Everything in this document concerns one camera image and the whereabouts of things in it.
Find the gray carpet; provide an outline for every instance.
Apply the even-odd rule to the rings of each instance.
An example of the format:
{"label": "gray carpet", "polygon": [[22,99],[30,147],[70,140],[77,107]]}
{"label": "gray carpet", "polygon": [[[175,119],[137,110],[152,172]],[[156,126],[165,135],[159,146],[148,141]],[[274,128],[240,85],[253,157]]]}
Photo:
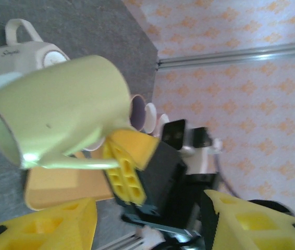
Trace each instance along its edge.
{"label": "gray carpet", "polygon": [[[56,44],[71,59],[98,54],[123,73],[132,93],[151,100],[157,51],[120,0],[0,0],[0,46],[11,18],[30,21],[45,42]],[[26,34],[19,31],[21,41]],[[26,173],[0,154],[0,221],[30,213],[23,200]],[[98,224],[93,248],[133,228],[119,220],[113,200],[97,203]]]}

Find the hole in yellow block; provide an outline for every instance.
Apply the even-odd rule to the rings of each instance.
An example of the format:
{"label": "hole in yellow block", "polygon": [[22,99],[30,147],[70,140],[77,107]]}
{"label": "hole in yellow block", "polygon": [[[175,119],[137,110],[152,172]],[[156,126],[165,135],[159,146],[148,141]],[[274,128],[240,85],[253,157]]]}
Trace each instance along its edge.
{"label": "hole in yellow block", "polygon": [[121,180],[119,176],[110,176],[113,185],[121,185]]}
{"label": "hole in yellow block", "polygon": [[244,230],[272,230],[278,229],[271,218],[263,212],[248,212],[236,215]]}
{"label": "hole in yellow block", "polygon": [[136,179],[134,176],[130,176],[127,178],[128,184],[129,185],[137,185]]}
{"label": "hole in yellow block", "polygon": [[132,193],[134,197],[139,198],[141,196],[141,191],[137,187],[132,187]]}
{"label": "hole in yellow block", "polygon": [[115,189],[115,193],[118,192],[119,195],[123,195],[123,193],[124,193],[123,186],[115,185],[114,189]]}
{"label": "hole in yellow block", "polygon": [[52,233],[62,221],[63,218],[38,219],[29,224],[24,233]]}
{"label": "hole in yellow block", "polygon": [[63,210],[75,210],[77,207],[78,207],[78,204],[72,204],[63,208]]}
{"label": "hole in yellow block", "polygon": [[128,160],[122,160],[123,172],[126,176],[133,175],[131,164]]}
{"label": "hole in yellow block", "polygon": [[260,250],[295,250],[295,242],[287,237],[255,239]]}
{"label": "hole in yellow block", "polygon": [[43,243],[42,240],[15,240],[10,242],[4,250],[37,250]]}
{"label": "hole in yellow block", "polygon": [[220,198],[220,200],[225,204],[235,204],[236,202],[229,198]]}
{"label": "hole in yellow block", "polygon": [[105,158],[105,159],[114,158],[112,155],[112,151],[110,150],[108,145],[104,146],[103,151],[102,151],[102,155],[103,155],[103,158]]}
{"label": "hole in yellow block", "polygon": [[108,169],[108,170],[107,170],[107,173],[108,173],[110,176],[116,176],[116,175],[118,175],[117,170],[116,170],[115,168]]}

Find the metal rail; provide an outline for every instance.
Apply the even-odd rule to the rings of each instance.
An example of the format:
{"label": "metal rail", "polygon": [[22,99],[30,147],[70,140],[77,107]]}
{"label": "metal rail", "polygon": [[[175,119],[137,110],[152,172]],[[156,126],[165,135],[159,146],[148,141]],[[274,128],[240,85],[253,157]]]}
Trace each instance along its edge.
{"label": "metal rail", "polygon": [[144,250],[143,244],[144,240],[141,235],[141,229],[137,229],[136,232],[129,233],[97,250]]}
{"label": "metal rail", "polygon": [[290,57],[295,57],[295,43],[288,45],[243,49],[240,51],[224,53],[162,59],[157,63],[157,70],[248,63],[251,61],[282,59]]}

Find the yellow tray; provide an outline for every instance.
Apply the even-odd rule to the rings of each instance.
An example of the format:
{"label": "yellow tray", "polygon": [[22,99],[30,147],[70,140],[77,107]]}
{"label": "yellow tray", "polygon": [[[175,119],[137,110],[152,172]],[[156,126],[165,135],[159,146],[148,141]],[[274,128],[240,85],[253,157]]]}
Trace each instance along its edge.
{"label": "yellow tray", "polygon": [[[100,158],[102,147],[89,153],[92,158]],[[82,152],[75,156],[85,157]],[[42,167],[29,170],[24,199],[30,209],[41,210],[84,197],[97,201],[113,198],[102,170]]]}

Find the yellow plastic block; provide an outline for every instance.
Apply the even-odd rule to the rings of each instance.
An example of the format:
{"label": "yellow plastic block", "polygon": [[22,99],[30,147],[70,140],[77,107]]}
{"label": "yellow plastic block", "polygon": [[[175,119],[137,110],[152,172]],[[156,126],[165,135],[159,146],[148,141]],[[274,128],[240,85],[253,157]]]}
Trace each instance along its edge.
{"label": "yellow plastic block", "polygon": [[[104,159],[114,159],[115,155],[110,147],[109,142],[104,142],[103,145],[103,158]],[[110,185],[112,186],[113,192],[124,202],[129,202],[129,194],[123,175],[121,173],[121,168],[112,168],[105,170],[107,177],[109,179]]]}
{"label": "yellow plastic block", "polygon": [[119,129],[110,134],[107,139],[126,151],[135,162],[136,168],[144,170],[154,154],[159,139],[138,131]]}
{"label": "yellow plastic block", "polygon": [[295,249],[295,217],[218,191],[205,193],[219,213],[213,250]]}
{"label": "yellow plastic block", "polygon": [[142,205],[146,200],[145,191],[141,181],[136,174],[136,164],[131,156],[117,144],[109,142],[113,155],[120,164],[120,171],[130,201],[137,205]]}
{"label": "yellow plastic block", "polygon": [[0,223],[0,250],[90,250],[96,227],[92,198],[47,208]]}

